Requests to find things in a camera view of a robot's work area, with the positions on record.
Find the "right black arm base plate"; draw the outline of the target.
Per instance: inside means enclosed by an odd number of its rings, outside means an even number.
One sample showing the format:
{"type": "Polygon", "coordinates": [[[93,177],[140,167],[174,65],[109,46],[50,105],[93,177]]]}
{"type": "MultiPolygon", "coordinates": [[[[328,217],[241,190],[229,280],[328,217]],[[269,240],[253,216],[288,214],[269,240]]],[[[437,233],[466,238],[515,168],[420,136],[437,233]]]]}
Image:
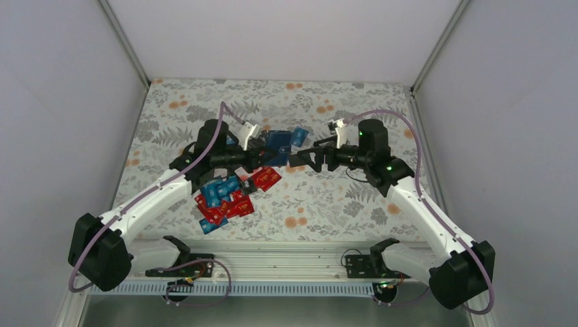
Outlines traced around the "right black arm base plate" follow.
{"type": "Polygon", "coordinates": [[[346,274],[349,279],[401,279],[408,278],[400,272],[383,267],[375,267],[368,255],[352,254],[344,257],[346,274]]]}

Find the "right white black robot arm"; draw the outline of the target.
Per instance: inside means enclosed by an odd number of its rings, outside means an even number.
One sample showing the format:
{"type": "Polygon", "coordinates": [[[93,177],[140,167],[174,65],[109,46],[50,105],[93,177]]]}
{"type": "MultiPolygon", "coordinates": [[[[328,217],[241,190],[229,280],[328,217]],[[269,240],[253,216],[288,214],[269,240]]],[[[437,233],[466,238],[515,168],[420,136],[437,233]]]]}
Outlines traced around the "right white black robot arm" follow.
{"type": "Polygon", "coordinates": [[[292,155],[290,165],[307,165],[316,172],[323,168],[332,172],[341,166],[362,170],[367,182],[408,216],[433,252],[425,255],[388,238],[371,247],[370,271],[377,277],[391,272],[412,277],[447,309],[492,292],[495,250],[487,241],[476,242],[433,203],[416,172],[392,155],[383,122],[362,120],[357,145],[347,143],[344,127],[341,121],[332,122],[334,135],[292,155]]]}

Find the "dark blue card holder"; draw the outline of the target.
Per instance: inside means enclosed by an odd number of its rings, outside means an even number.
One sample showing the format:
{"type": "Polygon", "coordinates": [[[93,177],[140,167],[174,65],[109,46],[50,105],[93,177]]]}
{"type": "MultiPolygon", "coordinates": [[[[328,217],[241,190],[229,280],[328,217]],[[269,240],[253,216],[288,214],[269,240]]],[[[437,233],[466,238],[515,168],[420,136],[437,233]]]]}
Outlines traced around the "dark blue card holder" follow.
{"type": "Polygon", "coordinates": [[[268,132],[265,147],[272,151],[267,153],[265,166],[284,166],[287,164],[292,145],[292,132],[271,130],[268,132]]]}

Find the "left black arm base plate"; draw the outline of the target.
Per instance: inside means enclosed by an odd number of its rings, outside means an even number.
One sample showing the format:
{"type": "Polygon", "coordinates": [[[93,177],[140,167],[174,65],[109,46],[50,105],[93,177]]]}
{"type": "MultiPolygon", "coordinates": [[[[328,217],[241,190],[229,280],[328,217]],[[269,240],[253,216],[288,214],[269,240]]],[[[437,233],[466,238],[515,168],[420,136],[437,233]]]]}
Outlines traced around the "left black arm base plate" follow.
{"type": "Polygon", "coordinates": [[[188,277],[211,277],[213,272],[212,262],[199,262],[190,264],[191,261],[198,261],[201,259],[213,260],[215,256],[212,253],[190,253],[188,257],[182,257],[176,260],[172,267],[183,265],[175,270],[146,270],[146,277],[174,277],[174,278],[188,278],[188,277]]]}

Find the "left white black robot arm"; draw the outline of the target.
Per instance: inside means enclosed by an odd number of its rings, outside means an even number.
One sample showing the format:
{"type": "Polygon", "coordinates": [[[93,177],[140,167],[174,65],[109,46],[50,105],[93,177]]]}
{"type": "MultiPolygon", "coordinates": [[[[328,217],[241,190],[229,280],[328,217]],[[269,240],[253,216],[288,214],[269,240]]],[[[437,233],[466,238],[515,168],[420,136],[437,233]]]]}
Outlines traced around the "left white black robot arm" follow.
{"type": "Polygon", "coordinates": [[[257,124],[246,121],[237,133],[218,119],[210,119],[198,131],[195,142],[187,145],[167,170],[126,203],[99,216],[84,214],[75,224],[67,261],[73,271],[68,287],[78,274],[102,291],[117,287],[132,273],[167,270],[179,276],[189,268],[189,247],[174,236],[155,241],[139,241],[144,227],[170,206],[185,200],[207,184],[216,169],[259,168],[264,161],[262,148],[250,148],[258,135],[257,124]]]}

